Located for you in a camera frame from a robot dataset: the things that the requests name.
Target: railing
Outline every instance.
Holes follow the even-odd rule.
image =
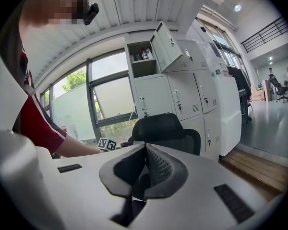
[[[288,31],[288,24],[283,17],[278,18],[253,36],[249,37],[241,44],[244,46],[246,52],[250,52],[259,46],[266,44],[272,39],[281,36]]]

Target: gray floor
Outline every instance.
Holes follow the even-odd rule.
[[[242,125],[241,143],[288,158],[288,102],[254,102],[249,107],[252,117]]]

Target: floor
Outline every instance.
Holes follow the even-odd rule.
[[[241,143],[288,158],[288,102],[252,102],[252,121],[242,125]]]
[[[220,163],[252,184],[267,201],[271,201],[288,188],[287,167],[239,149],[233,149],[228,155],[222,157]]]

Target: ceiling light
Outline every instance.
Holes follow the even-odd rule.
[[[236,6],[235,6],[235,11],[236,12],[239,12],[241,10],[241,5],[240,4],[237,4]]]

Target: black railing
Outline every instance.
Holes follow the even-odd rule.
[[[244,46],[246,52],[250,52],[257,47],[266,44],[272,39],[281,36],[288,31],[288,24],[283,17],[273,21],[253,36],[244,40],[241,44]]]

